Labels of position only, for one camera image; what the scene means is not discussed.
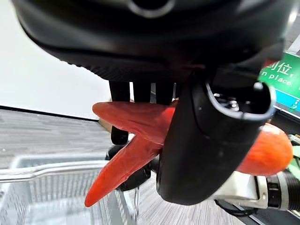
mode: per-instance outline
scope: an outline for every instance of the green sign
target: green sign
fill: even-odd
[[[259,80],[279,91],[300,98],[300,58],[285,53],[281,61],[260,72]]]

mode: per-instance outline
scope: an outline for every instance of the red chili pepper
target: red chili pepper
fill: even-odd
[[[101,170],[85,199],[92,206],[113,191],[138,169],[159,154],[175,111],[170,106],[150,103],[97,103],[93,111],[115,127],[136,134]],[[266,125],[243,160],[238,171],[252,175],[271,175],[285,169],[293,157],[286,134]]]

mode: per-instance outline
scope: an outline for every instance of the metal basket handle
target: metal basket handle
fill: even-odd
[[[52,163],[26,168],[0,170],[0,183],[11,183],[32,180],[53,174],[74,173],[78,171],[96,170],[107,164],[105,160]]]

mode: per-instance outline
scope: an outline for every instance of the black cable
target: black cable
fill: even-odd
[[[239,210],[239,209],[230,210],[230,209],[225,208],[223,205],[221,205],[218,200],[215,200],[215,203],[216,203],[217,206],[219,206],[225,212],[227,212],[230,215],[235,216],[235,217],[248,217],[248,216],[252,215],[253,213],[256,213],[257,210],[258,210],[256,208],[253,208],[253,209],[250,209],[250,210]]]

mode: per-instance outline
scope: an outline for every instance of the white wall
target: white wall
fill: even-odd
[[[0,0],[0,105],[97,119],[92,105],[109,98],[108,81],[37,47]]]

